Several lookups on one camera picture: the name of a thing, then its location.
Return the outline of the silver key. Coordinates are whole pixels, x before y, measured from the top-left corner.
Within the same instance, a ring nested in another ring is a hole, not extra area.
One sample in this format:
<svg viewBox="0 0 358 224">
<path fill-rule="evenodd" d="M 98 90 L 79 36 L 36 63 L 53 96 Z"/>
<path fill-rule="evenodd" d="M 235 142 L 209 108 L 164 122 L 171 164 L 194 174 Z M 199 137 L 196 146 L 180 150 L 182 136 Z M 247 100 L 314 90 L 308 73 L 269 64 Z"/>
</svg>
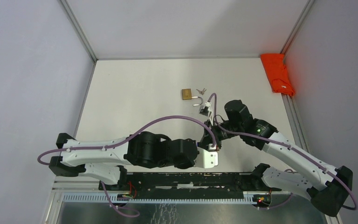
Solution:
<svg viewBox="0 0 358 224">
<path fill-rule="evenodd" d="M 197 91 L 200 95 L 204 95 L 207 90 L 206 90 L 206 88 L 203 88 L 202 90 L 196 89 L 196 91 Z"/>
</svg>

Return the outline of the large brass padlock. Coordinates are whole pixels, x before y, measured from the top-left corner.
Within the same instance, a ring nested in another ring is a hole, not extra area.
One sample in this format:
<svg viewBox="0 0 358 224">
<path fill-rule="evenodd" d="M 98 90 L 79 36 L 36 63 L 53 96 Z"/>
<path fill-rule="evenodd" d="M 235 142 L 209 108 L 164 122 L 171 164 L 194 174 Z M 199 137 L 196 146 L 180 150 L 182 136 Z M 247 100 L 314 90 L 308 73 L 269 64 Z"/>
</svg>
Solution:
<svg viewBox="0 0 358 224">
<path fill-rule="evenodd" d="M 191 89 L 182 89 L 181 90 L 181 99 L 182 100 L 199 100 L 198 103 L 194 103 L 193 106 L 201 106 L 204 103 L 204 100 L 202 97 L 194 96 L 192 94 Z"/>
</svg>

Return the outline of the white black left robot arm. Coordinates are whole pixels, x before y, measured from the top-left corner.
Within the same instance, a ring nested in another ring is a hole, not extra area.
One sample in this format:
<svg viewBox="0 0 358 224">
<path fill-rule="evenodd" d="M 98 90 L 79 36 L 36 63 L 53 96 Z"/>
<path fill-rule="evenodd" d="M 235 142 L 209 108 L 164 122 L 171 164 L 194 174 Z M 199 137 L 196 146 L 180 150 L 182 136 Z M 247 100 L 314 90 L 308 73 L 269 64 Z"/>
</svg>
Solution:
<svg viewBox="0 0 358 224">
<path fill-rule="evenodd" d="M 172 140 L 163 134 L 141 132 L 135 137 L 110 141 L 77 141 L 67 133 L 59 134 L 56 145 L 61 150 L 48 167 L 56 176 L 88 176 L 123 190 L 128 178 L 125 166 L 179 169 L 191 168 L 199 155 L 191 139 Z"/>
</svg>

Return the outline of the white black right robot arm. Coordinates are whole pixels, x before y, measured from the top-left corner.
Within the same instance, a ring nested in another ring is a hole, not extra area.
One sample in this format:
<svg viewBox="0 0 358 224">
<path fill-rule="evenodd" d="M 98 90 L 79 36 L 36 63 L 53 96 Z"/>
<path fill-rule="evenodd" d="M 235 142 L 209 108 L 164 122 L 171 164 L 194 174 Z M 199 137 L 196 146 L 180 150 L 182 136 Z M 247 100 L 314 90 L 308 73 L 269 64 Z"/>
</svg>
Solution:
<svg viewBox="0 0 358 224">
<path fill-rule="evenodd" d="M 278 170 L 268 164 L 259 164 L 250 178 L 255 190 L 266 187 L 289 191 L 311 202 L 320 212 L 336 216 L 344 203 L 352 197 L 353 171 L 346 166 L 339 168 L 309 154 L 292 143 L 272 124 L 256 119 L 241 100 L 231 100 L 224 106 L 227 120 L 214 120 L 205 124 L 212 133 L 205 131 L 198 146 L 212 149 L 213 142 L 221 148 L 221 142 L 239 136 L 247 145 L 255 147 L 293 168 L 292 173 Z"/>
</svg>

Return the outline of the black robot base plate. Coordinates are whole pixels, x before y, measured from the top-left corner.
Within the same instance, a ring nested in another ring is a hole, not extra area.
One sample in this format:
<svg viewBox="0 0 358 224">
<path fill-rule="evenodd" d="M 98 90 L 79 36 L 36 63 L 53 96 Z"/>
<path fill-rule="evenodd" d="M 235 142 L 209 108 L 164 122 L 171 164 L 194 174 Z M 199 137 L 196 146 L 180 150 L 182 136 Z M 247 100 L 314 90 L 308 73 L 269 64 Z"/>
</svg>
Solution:
<svg viewBox="0 0 358 224">
<path fill-rule="evenodd" d="M 107 191 L 126 191 L 135 199 L 241 199 L 243 192 L 277 192 L 249 172 L 238 173 L 141 173 L 122 176 Z"/>
</svg>

